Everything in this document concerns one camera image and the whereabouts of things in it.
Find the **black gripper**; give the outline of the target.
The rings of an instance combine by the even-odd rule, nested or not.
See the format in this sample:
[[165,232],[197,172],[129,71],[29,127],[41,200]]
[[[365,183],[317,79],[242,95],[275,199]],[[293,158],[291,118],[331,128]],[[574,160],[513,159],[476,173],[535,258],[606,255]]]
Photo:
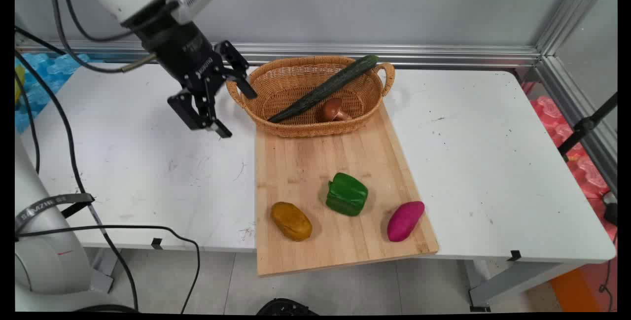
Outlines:
[[134,30],[142,47],[155,54],[162,68],[181,85],[182,90],[168,97],[167,103],[185,125],[230,138],[232,132],[216,116],[212,95],[226,80],[232,80],[248,99],[257,98],[246,73],[249,63],[230,41],[221,41],[213,49],[196,24],[178,23],[172,16],[176,8],[174,1],[154,1],[121,24]]

